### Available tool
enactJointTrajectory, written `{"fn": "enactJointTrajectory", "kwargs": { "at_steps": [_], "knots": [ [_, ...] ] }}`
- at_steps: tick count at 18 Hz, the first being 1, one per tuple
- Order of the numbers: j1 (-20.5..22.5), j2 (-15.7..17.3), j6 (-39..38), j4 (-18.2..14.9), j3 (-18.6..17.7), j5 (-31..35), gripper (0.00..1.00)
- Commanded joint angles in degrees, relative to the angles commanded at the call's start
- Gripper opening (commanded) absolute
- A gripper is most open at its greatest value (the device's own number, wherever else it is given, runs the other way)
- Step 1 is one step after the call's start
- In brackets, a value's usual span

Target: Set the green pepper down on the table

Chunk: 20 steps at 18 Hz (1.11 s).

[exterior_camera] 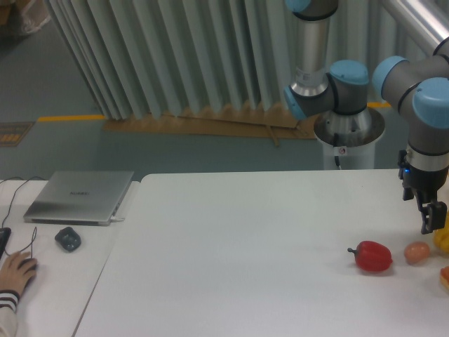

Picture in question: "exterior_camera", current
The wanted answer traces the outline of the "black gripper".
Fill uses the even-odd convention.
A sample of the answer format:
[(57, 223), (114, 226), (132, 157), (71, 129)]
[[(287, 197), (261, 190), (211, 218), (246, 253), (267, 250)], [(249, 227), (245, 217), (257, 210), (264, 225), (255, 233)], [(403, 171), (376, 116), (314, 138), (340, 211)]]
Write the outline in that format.
[(406, 159), (406, 150), (398, 153), (398, 177), (402, 181), (403, 201), (414, 197), (422, 214), (421, 234), (431, 234), (445, 227), (447, 205), (437, 201), (437, 192), (444, 185), (448, 167), (439, 171), (423, 171), (412, 166)]

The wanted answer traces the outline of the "person's hand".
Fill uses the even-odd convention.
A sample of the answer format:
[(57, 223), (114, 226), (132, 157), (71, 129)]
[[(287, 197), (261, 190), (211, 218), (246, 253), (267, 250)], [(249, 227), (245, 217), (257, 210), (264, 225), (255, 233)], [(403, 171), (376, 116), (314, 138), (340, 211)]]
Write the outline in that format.
[(1, 267), (1, 291), (10, 289), (16, 291), (20, 297), (23, 295), (31, 281), (27, 283), (20, 281), (18, 265), (26, 258), (32, 258), (30, 252), (15, 252), (7, 257)]

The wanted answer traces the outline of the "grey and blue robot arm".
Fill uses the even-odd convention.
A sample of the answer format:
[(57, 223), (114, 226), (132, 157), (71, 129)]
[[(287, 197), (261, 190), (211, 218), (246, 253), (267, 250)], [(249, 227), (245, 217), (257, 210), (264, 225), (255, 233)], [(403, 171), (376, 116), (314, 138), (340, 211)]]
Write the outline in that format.
[(433, 1), (383, 1), (383, 7), (427, 54), (411, 62), (383, 60), (373, 73), (341, 60), (324, 67), (330, 18), (337, 1), (287, 1), (300, 33), (297, 67), (284, 96), (296, 119), (317, 116), (316, 136), (334, 148), (373, 143), (384, 130), (368, 108), (373, 86), (408, 123), (408, 144), (398, 155), (403, 198), (415, 199), (422, 234), (445, 225), (447, 206), (437, 199), (448, 174), (448, 19)]

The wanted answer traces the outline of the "striped sleeve forearm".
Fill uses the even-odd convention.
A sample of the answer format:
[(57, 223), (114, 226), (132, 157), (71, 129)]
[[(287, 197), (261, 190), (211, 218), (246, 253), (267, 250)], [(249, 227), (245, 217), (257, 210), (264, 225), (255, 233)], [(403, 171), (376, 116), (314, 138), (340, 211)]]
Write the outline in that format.
[(7, 289), (1, 291), (1, 336), (14, 337), (18, 330), (16, 315), (20, 296), (16, 291)]

